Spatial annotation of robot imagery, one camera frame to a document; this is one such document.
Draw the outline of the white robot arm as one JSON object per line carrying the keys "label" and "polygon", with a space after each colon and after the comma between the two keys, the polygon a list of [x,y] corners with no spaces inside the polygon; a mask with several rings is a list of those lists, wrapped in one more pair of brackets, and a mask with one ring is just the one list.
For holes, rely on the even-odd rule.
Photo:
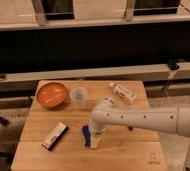
{"label": "white robot arm", "polygon": [[[190,139],[190,108],[164,107],[119,109],[112,98],[103,98],[92,110],[88,130],[96,148],[107,125],[121,125],[177,134]],[[183,171],[190,171],[190,142]]]}

